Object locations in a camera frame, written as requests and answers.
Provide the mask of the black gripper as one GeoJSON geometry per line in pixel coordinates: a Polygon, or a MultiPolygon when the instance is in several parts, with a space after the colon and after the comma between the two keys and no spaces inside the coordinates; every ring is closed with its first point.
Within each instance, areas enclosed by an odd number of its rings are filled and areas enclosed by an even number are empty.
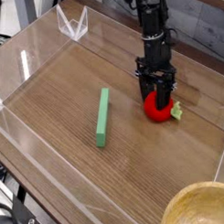
{"type": "Polygon", "coordinates": [[[176,87],[176,69],[170,62],[174,46],[171,33],[143,33],[141,39],[144,54],[135,60],[141,96],[145,101],[156,86],[157,110],[163,110],[169,104],[170,92],[176,87]]]}

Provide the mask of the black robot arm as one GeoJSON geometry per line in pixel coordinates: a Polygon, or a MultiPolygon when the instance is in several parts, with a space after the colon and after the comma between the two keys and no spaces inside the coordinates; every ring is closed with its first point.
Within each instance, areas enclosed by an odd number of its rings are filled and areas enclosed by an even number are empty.
{"type": "Polygon", "coordinates": [[[166,0],[124,0],[132,10],[137,11],[139,25],[143,30],[141,39],[144,54],[137,57],[136,75],[140,81],[143,101],[156,92],[155,107],[163,110],[170,101],[176,86],[176,69],[172,59],[171,31],[166,26],[168,6],[166,0]]]}

